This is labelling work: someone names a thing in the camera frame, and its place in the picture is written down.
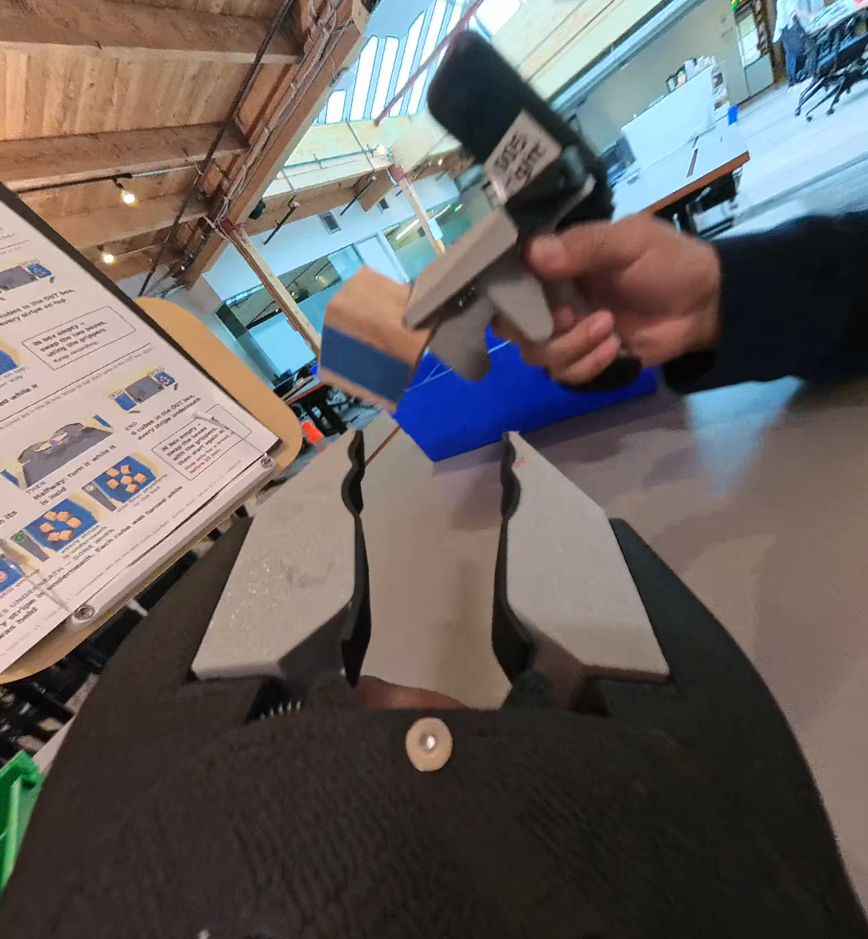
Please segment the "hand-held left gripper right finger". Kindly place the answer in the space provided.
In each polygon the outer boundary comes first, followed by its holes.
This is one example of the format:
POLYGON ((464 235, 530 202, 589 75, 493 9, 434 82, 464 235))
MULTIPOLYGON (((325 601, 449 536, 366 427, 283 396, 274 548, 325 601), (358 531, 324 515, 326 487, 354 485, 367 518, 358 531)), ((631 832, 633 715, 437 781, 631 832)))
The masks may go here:
POLYGON ((514 686, 575 705, 599 680, 664 686, 669 664, 606 512, 517 432, 504 435, 491 645, 514 686))

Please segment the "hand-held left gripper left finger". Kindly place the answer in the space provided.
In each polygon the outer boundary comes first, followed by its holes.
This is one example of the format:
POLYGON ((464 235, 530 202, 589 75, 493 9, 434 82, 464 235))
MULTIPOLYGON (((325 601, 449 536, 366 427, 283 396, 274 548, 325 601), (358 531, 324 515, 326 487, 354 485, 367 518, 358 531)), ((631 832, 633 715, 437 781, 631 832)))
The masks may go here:
POLYGON ((358 684, 371 637, 364 476, 364 434, 349 431, 256 512, 193 659, 196 679, 358 684))

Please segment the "blue plastic bin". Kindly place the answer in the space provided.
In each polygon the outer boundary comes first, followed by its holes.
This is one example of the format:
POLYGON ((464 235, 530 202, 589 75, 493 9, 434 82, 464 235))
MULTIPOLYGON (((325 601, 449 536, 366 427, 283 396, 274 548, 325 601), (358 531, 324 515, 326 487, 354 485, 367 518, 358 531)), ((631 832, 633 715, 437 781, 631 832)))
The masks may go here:
POLYGON ((426 353, 393 419, 434 462, 654 393, 661 373, 647 369, 616 391, 579 392, 522 360, 517 346, 486 332, 490 371, 465 380, 426 353))

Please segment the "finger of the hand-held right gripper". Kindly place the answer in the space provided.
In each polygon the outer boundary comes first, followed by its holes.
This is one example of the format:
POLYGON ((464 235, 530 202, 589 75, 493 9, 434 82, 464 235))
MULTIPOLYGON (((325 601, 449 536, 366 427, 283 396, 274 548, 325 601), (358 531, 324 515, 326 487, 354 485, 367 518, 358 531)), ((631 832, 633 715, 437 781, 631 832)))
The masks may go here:
POLYGON ((427 328, 437 311, 474 285, 518 240, 519 229, 508 212, 492 211, 421 270, 411 286, 403 325, 412 331, 427 328))

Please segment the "wooden cube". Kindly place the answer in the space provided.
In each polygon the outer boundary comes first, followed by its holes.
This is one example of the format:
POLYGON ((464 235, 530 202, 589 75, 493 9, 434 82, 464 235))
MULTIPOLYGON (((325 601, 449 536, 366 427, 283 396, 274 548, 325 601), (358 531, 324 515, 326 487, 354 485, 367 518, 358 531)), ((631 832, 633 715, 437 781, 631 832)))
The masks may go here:
POLYGON ((324 311, 320 381, 395 412, 430 338, 428 330, 404 324, 410 292, 370 267, 347 280, 324 311))

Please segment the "person's right hand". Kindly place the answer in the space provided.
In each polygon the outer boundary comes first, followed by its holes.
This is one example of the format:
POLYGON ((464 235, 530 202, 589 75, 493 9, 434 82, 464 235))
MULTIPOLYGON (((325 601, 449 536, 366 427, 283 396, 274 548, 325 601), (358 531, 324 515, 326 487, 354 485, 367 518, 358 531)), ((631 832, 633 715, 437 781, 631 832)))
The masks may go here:
POLYGON ((553 333, 528 340, 496 331, 522 358, 572 387, 601 376, 622 351, 642 367, 713 350, 721 334, 721 261, 715 248, 658 218, 579 224, 531 241, 525 260, 543 279, 572 282, 588 313, 553 308, 553 333))

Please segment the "white table with wooden edge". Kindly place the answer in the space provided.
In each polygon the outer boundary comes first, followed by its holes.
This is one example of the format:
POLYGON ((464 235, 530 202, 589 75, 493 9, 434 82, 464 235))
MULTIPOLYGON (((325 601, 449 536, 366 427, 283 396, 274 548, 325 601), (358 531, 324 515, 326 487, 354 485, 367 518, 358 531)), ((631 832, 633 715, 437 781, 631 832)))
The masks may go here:
POLYGON ((749 159, 740 124, 716 125, 649 165, 634 162, 613 184, 613 218, 660 217, 695 233, 698 200, 713 189, 735 193, 734 175, 749 159))

